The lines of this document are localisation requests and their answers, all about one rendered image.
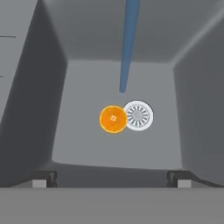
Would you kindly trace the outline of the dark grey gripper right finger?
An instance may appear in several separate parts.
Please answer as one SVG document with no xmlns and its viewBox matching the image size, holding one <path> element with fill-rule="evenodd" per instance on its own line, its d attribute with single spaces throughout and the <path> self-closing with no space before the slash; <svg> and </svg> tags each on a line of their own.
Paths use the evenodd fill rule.
<svg viewBox="0 0 224 224">
<path fill-rule="evenodd" d="M 224 188 L 224 185 L 201 179 L 190 171 L 168 171 L 167 186 L 171 188 Z"/>
</svg>

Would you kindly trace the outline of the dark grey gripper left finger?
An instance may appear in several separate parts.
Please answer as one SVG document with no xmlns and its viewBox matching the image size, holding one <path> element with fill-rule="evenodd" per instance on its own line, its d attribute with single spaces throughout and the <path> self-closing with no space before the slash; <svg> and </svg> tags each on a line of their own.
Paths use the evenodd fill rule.
<svg viewBox="0 0 224 224">
<path fill-rule="evenodd" d="M 57 184 L 56 171 L 35 171 L 27 178 L 13 183 L 10 187 L 14 188 L 55 188 Z"/>
</svg>

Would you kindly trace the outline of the grey sink basin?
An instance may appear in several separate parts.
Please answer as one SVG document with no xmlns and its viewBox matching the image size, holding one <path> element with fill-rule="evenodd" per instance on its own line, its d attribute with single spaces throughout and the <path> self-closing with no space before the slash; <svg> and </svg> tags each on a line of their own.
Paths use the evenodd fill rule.
<svg viewBox="0 0 224 224">
<path fill-rule="evenodd" d="M 161 187 L 187 170 L 224 186 L 224 0 L 141 0 L 126 91 L 126 0 L 0 0 L 0 186 Z M 108 105 L 152 125 L 109 134 Z"/>
</svg>

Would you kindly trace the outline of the round white sink drain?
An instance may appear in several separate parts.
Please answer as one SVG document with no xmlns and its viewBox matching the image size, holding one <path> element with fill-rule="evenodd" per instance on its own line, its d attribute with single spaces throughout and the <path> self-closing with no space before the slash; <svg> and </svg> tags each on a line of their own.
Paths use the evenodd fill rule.
<svg viewBox="0 0 224 224">
<path fill-rule="evenodd" d="M 153 123 L 154 112 L 151 106 L 145 101 L 129 101 L 123 107 L 127 116 L 127 128 L 134 131 L 147 130 Z"/>
</svg>

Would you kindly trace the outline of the orange slice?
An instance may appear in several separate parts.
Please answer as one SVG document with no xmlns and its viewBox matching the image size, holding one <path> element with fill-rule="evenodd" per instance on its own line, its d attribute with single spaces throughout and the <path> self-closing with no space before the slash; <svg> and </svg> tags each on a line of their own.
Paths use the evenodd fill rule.
<svg viewBox="0 0 224 224">
<path fill-rule="evenodd" d="M 128 123 L 128 117 L 125 110 L 117 105 L 108 105 L 104 107 L 99 115 L 99 124 L 101 128 L 109 134 L 122 132 Z"/>
</svg>

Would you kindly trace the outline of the blue water stream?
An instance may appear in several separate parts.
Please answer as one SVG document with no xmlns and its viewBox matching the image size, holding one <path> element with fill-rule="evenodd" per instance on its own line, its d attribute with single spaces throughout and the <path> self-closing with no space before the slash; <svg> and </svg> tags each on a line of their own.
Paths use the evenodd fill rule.
<svg viewBox="0 0 224 224">
<path fill-rule="evenodd" d="M 119 91 L 126 91 L 141 0 L 126 0 Z"/>
</svg>

